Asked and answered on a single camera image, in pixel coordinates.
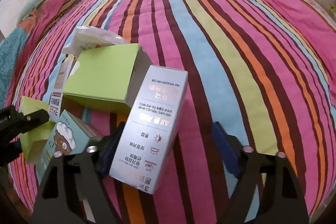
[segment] cartoon bear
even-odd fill
[[[69,155],[76,145],[71,128],[68,128],[62,122],[57,123],[54,142],[56,145],[55,152],[60,151],[65,156]]]

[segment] plastic bag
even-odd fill
[[[62,49],[62,53],[78,57],[83,50],[127,43],[129,42],[114,32],[92,26],[80,26],[76,27],[73,40],[70,45]]]

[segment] striped bedspread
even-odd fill
[[[260,153],[284,151],[309,214],[328,196],[336,177],[336,33],[313,1],[80,0],[36,41],[7,100],[16,107],[23,95],[49,101],[61,50],[81,25],[118,33],[140,43],[154,64],[189,72],[182,123],[157,192],[104,180],[124,223],[216,223],[237,181],[216,151],[214,121]],[[83,118],[104,135],[127,119],[89,109]],[[10,170],[32,210],[34,166],[19,158]]]

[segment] cardboard box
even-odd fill
[[[54,122],[58,121],[59,116],[65,109],[77,116],[83,110],[83,107],[80,104],[63,97],[65,83],[67,82],[69,74],[71,73],[75,63],[75,57],[73,55],[69,55],[59,68],[55,85],[49,99],[48,112],[50,119],[52,119]]]
[[[102,136],[89,124],[78,119],[66,110],[59,117],[36,165],[36,175],[41,182],[50,159],[56,151],[63,155],[73,155],[83,152],[87,147],[97,144]]]
[[[183,70],[150,66],[127,119],[110,176],[153,194],[175,140],[188,83]]]
[[[21,98],[20,112],[28,115],[32,112],[44,109],[48,111],[49,105],[45,102],[23,96]],[[49,121],[33,130],[20,134],[20,141],[25,162],[35,165],[42,154],[42,150],[50,136],[55,123]]]
[[[87,108],[128,114],[151,64],[139,44],[85,50],[65,84],[64,97]]]

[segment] white box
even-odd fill
[[[150,66],[127,119],[110,176],[146,193],[157,189],[175,140],[188,72]]]

